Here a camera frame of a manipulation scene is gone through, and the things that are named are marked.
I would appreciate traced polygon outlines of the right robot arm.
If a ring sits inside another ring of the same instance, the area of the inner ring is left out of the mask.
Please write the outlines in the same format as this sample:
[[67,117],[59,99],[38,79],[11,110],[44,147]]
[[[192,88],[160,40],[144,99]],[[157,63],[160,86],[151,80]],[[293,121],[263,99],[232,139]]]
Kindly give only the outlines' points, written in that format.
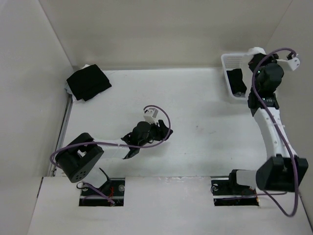
[[260,128],[267,160],[258,170],[232,170],[226,185],[231,193],[239,193],[244,188],[298,191],[309,164],[305,158],[298,157],[288,140],[275,92],[285,71],[294,71],[299,65],[300,60],[294,52],[285,60],[279,59],[276,52],[248,57],[247,67],[252,72],[252,81],[247,104]]

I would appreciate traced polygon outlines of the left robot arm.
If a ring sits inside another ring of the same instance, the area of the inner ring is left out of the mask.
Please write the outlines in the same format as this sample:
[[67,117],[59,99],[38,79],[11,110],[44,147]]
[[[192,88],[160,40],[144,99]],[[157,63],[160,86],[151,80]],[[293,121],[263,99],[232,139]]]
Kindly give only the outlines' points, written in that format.
[[96,166],[100,159],[130,159],[139,153],[140,147],[154,141],[166,141],[172,133],[162,120],[153,124],[141,121],[132,132],[111,145],[89,144],[94,138],[89,133],[82,133],[70,143],[72,147],[56,155],[55,162],[72,183],[84,181],[92,185],[97,194],[105,195],[110,183],[103,168]]

